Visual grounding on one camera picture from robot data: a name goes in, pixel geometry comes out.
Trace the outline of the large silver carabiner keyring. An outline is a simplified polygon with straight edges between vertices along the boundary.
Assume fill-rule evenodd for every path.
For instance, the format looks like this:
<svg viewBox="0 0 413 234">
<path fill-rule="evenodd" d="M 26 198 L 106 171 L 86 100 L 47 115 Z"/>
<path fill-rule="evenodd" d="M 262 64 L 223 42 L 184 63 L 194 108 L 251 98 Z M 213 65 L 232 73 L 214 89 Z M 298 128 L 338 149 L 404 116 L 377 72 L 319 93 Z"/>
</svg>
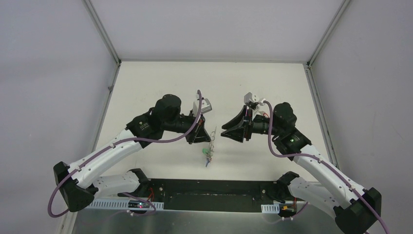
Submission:
<svg viewBox="0 0 413 234">
<path fill-rule="evenodd" d="M 214 154 L 214 140 L 216 138 L 216 133 L 217 133 L 217 126 L 215 126 L 214 130 L 211 132 L 210 137 L 211 141 L 209 142 L 209 155 L 206 156 L 207 161 L 212 161 L 212 157 Z"/>
</svg>

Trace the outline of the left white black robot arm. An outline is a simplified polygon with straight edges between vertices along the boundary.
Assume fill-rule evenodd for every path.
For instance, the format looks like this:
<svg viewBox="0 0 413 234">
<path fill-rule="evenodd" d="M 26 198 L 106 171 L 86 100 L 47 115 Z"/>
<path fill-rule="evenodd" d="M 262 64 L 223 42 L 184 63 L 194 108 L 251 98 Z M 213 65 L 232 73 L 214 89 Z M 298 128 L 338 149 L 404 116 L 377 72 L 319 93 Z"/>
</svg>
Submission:
<svg viewBox="0 0 413 234">
<path fill-rule="evenodd" d="M 198 91 L 188 115 L 181 113 L 181 104 L 179 97 L 166 94 L 101 148 L 73 163 L 57 163 L 53 167 L 56 188 L 49 199 L 49 216 L 57 216 L 52 212 L 57 193 L 61 194 L 69 212 L 78 212 L 97 198 L 119 193 L 145 196 L 149 185 L 140 169 L 130 169 L 121 175 L 104 176 L 103 173 L 152 143 L 172 143 L 183 138 L 188 144 L 211 142 L 204 117 L 212 111 L 210 101 Z"/>
</svg>

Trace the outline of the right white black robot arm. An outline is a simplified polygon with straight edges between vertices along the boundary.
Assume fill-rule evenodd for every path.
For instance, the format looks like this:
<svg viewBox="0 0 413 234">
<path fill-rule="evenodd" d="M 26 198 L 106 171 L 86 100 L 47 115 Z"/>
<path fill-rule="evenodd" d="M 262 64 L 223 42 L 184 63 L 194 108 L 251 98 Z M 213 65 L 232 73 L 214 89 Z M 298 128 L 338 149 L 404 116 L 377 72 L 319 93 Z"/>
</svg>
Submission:
<svg viewBox="0 0 413 234">
<path fill-rule="evenodd" d="M 311 141 L 296 128 L 297 117 L 287 102 L 270 107 L 270 115 L 258 113 L 258 103 L 248 102 L 229 122 L 222 126 L 222 136 L 237 142 L 250 140 L 253 134 L 267 135 L 270 152 L 288 158 L 314 178 L 309 182 L 293 172 L 280 177 L 277 195 L 311 203 L 329 215 L 345 234 L 366 234 L 381 218 L 381 193 L 365 189 L 346 176 L 331 162 L 323 159 Z"/>
</svg>

